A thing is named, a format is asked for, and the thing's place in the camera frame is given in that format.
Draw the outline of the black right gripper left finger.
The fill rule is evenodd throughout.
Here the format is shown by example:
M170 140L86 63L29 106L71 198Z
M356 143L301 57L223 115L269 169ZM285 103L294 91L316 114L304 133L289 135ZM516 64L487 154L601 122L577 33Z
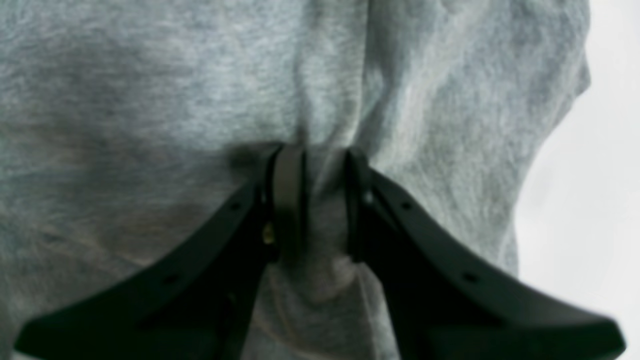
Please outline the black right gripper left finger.
M28 321L35 360L238 360L263 271L300 251L306 155L278 145L176 249L103 292Z

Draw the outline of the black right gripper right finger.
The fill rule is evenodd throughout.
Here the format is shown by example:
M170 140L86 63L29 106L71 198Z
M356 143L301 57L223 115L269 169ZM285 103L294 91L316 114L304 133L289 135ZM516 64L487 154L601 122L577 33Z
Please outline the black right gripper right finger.
M615 360L617 322L542 294L454 239L347 151L348 251L382 285L402 360Z

